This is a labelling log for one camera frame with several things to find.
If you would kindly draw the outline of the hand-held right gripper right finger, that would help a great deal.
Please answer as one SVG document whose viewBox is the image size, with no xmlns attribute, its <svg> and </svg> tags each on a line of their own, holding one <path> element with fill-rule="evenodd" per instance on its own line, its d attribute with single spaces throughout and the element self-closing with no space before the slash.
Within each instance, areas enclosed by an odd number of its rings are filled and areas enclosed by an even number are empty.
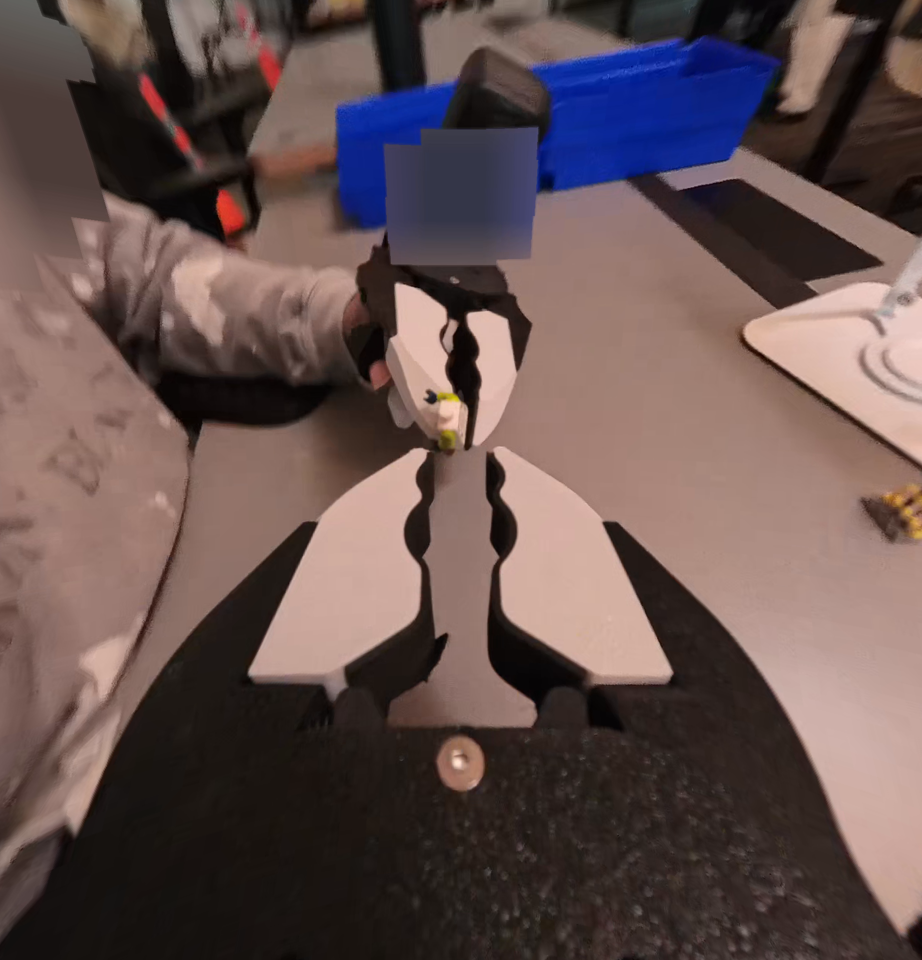
<svg viewBox="0 0 922 960">
<path fill-rule="evenodd" d="M 505 447 L 488 454 L 486 484 L 494 671 L 522 694 L 667 685 L 673 668 L 598 512 Z"/>
</svg>

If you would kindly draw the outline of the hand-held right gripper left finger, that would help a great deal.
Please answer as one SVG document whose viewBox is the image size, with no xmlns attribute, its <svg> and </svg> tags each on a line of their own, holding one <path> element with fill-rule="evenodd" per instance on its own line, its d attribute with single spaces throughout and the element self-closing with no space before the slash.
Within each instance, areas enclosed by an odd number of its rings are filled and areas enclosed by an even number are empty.
<svg viewBox="0 0 922 960">
<path fill-rule="evenodd" d="M 249 667 L 254 683 L 402 694 L 427 680 L 446 641 L 425 562 L 434 462 L 414 448 L 303 525 L 310 538 Z"/>
</svg>

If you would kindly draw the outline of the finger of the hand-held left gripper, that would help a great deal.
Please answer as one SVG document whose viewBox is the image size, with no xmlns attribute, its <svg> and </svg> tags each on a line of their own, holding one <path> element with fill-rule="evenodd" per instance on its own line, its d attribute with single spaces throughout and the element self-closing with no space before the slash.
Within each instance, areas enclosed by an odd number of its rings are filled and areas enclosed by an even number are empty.
<svg viewBox="0 0 922 960">
<path fill-rule="evenodd" d="M 494 310 L 471 311 L 466 324 L 479 378 L 476 400 L 469 406 L 467 440 L 471 447 L 481 447 L 502 420 L 515 388 L 515 344 L 510 320 Z"/>
<path fill-rule="evenodd" d="M 437 443 L 436 422 L 419 409 L 425 392 L 457 395 L 447 374 L 449 353 L 442 339 L 448 325 L 443 305 L 417 287 L 395 283 L 396 330 L 386 347 L 392 376 L 388 408 L 396 426 L 417 426 L 431 444 Z"/>
</svg>

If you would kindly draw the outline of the white booklet stand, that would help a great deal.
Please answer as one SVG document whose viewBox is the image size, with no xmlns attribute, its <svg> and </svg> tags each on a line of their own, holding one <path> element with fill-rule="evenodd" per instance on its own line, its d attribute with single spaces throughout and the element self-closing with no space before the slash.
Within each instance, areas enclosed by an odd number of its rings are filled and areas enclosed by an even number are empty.
<svg viewBox="0 0 922 960">
<path fill-rule="evenodd" d="M 744 344 L 922 470 L 922 238 L 892 284 L 748 322 Z"/>
</svg>

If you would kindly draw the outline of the person's left forearm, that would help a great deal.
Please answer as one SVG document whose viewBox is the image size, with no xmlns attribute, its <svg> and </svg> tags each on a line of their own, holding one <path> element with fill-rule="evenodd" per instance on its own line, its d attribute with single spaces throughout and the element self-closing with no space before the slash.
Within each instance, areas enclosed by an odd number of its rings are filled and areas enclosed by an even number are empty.
<svg viewBox="0 0 922 960">
<path fill-rule="evenodd" d="M 360 376 L 347 342 L 357 301 L 338 268 L 282 266 L 103 194 L 107 220 L 73 218 L 83 269 L 65 279 L 143 378 L 272 378 L 293 387 Z"/>
</svg>

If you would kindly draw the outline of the person's left hand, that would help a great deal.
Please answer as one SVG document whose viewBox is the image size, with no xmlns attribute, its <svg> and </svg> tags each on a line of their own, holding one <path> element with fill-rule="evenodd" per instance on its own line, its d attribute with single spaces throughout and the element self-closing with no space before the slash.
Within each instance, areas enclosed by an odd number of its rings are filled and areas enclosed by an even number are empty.
<svg viewBox="0 0 922 960">
<path fill-rule="evenodd" d="M 343 334 L 359 377 L 376 393 L 385 390 L 392 376 L 385 359 L 383 327 L 371 317 L 360 294 L 354 295 L 344 312 Z"/>
</svg>

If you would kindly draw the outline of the black mesh office chair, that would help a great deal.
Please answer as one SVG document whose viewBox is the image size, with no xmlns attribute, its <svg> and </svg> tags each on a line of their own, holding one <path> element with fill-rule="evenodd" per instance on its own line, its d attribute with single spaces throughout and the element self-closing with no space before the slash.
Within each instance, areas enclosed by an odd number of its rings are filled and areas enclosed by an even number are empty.
<svg viewBox="0 0 922 960">
<path fill-rule="evenodd" d="M 199 377 L 171 371 L 155 393 L 193 435 L 204 424 L 276 427 L 313 413 L 330 395 L 325 385 L 291 386 L 272 378 Z"/>
</svg>

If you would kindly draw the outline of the orange traffic cone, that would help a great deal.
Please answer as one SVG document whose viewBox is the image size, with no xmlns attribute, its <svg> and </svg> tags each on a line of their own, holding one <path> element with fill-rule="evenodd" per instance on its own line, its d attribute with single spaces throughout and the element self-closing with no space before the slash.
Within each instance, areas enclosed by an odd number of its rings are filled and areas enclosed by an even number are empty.
<svg viewBox="0 0 922 960">
<path fill-rule="evenodd" d="M 228 246 L 241 246 L 256 228 L 261 211 L 255 169 L 242 131 L 247 107 L 240 101 L 214 98 L 192 112 L 178 113 L 162 97 L 149 69 L 137 70 L 135 77 L 145 109 L 159 127 L 159 138 L 178 157 L 168 172 L 154 174 L 146 188 L 146 202 Z M 208 154 L 191 138 L 191 132 L 208 128 L 217 128 L 227 152 Z"/>
</svg>

